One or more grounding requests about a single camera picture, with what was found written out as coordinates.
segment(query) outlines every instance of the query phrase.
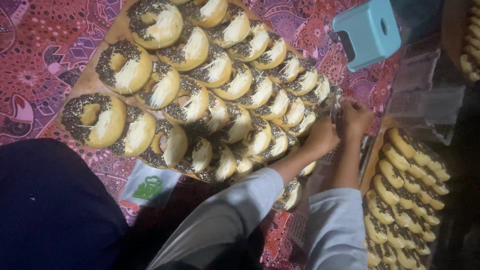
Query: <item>light gray shirt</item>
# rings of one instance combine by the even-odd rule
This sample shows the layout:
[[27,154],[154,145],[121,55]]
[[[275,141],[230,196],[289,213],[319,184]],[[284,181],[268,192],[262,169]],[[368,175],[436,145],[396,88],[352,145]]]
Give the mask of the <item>light gray shirt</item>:
[[[281,176],[264,168],[210,197],[183,221],[147,269],[169,261],[203,269],[235,243],[237,236],[250,235],[282,189]],[[306,269],[367,269],[360,191],[327,190],[311,196],[309,203]]]

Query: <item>blue plastic stool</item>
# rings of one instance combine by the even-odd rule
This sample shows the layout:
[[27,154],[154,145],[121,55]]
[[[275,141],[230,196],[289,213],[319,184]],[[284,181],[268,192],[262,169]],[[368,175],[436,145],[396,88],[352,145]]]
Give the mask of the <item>blue plastic stool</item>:
[[389,0],[371,0],[353,7],[337,15],[332,24],[335,32],[348,34],[355,53],[347,65],[352,72],[385,60],[400,48],[400,34]]

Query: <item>hand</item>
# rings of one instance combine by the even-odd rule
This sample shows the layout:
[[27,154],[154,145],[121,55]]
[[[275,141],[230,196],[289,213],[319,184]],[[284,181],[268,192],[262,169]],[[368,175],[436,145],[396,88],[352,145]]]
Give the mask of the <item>hand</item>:
[[345,140],[361,140],[374,119],[373,111],[354,98],[340,97],[343,109],[342,136]]
[[302,150],[305,151],[312,160],[317,160],[332,151],[338,144],[338,141],[335,125],[332,124],[332,118],[326,116],[318,119],[313,124],[312,131],[305,141]]

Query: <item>green logo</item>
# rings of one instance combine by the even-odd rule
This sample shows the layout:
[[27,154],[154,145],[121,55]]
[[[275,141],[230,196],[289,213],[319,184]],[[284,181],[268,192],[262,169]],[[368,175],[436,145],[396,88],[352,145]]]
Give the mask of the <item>green logo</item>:
[[151,200],[162,192],[162,183],[163,181],[158,176],[147,176],[144,183],[138,185],[138,189],[133,193],[132,197]]

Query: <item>batik tablecloth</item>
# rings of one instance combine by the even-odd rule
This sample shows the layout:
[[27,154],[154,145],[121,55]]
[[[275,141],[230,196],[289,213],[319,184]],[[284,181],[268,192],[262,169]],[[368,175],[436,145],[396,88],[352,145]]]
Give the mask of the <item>batik tablecloth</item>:
[[[332,19],[364,0],[244,0],[245,5],[305,57],[316,59],[319,72],[344,93],[375,111],[380,126],[399,54],[352,73]],[[106,149],[75,143],[54,118],[122,7],[120,0],[0,1],[0,145],[51,137],[76,151],[117,199],[129,224],[138,206],[119,200],[135,159]],[[181,177],[172,198],[194,208],[212,195],[205,183]],[[302,269],[304,255],[288,238],[292,214],[271,212],[261,224],[266,244],[262,262],[273,269]]]

